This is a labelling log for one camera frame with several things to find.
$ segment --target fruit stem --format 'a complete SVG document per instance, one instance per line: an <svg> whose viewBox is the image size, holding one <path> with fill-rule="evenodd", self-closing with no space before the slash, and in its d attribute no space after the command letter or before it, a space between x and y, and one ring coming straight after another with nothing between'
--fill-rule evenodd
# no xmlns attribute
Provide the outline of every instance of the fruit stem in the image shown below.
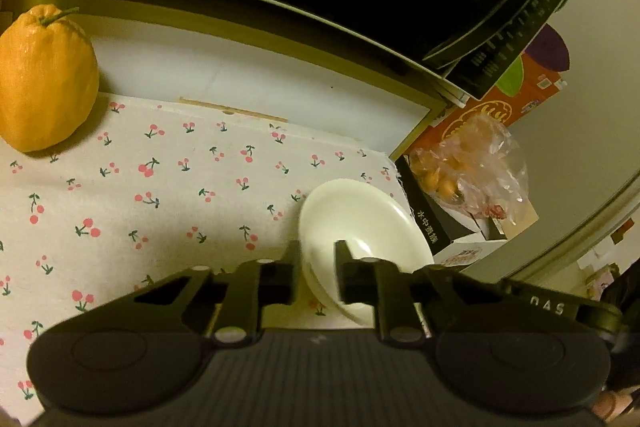
<svg viewBox="0 0 640 427"><path fill-rule="evenodd" d="M60 13L56 13L55 15L51 15L49 17L41 17L38 22L42 24L45 28L49 26L51 23L57 21L58 19L62 19L66 15L71 15L72 13L78 13L80 11L79 6L75 6L73 8L69 8L67 10L62 10Z"/></svg>

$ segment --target tablecloth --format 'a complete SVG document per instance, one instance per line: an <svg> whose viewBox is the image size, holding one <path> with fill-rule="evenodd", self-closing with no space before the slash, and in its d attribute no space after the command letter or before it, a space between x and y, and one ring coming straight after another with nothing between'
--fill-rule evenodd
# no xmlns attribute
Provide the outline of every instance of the tablecloth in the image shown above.
<svg viewBox="0 0 640 427"><path fill-rule="evenodd" d="M60 147L0 140L0 405L41 412L26 371L52 325L196 265L278 259L306 195L353 178L409 210L393 163L356 140L180 103L100 94ZM357 327L301 281L267 327Z"/></svg>

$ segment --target cardboard box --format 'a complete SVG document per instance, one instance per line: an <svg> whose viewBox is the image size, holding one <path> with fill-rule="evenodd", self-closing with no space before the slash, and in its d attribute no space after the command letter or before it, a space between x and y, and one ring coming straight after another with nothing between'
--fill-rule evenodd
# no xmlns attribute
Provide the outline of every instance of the cardboard box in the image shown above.
<svg viewBox="0 0 640 427"><path fill-rule="evenodd" d="M475 263L538 220L532 206L526 219L517 225L444 209L421 190L405 156L396 161L396 168L415 222L429 243L436 264L468 266Z"/></svg>
<svg viewBox="0 0 640 427"><path fill-rule="evenodd" d="M500 87L494 86L481 102L469 100L464 108L447 108L444 114L436 118L406 150L405 154L417 148L428 149L440 143L455 133L477 112L485 112L506 126L510 126L566 85L560 73L543 68L527 54L522 54L522 71L522 85L514 96L509 96L500 90Z"/></svg>

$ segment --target orange fruit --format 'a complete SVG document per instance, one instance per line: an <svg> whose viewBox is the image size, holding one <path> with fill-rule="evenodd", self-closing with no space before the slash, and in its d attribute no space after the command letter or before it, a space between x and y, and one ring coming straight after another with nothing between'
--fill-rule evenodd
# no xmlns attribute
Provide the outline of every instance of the orange fruit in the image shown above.
<svg viewBox="0 0 640 427"><path fill-rule="evenodd" d="M98 62L67 12L35 6L0 35L0 136L18 151L62 142L94 106Z"/></svg>
<svg viewBox="0 0 640 427"><path fill-rule="evenodd" d="M451 178L443 178L438 183L438 195L447 203L456 203L458 186Z"/></svg>
<svg viewBox="0 0 640 427"><path fill-rule="evenodd" d="M425 192L434 192L438 188L440 172L438 170L427 171L420 178L420 187Z"/></svg>

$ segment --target microwave control panel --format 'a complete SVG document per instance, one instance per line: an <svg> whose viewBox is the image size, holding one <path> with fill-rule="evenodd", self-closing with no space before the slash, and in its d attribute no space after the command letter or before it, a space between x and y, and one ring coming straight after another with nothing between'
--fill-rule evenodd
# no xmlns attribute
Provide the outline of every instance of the microwave control panel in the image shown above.
<svg viewBox="0 0 640 427"><path fill-rule="evenodd" d="M445 78L480 100L534 39L564 0L529 0L491 39L465 55Z"/></svg>

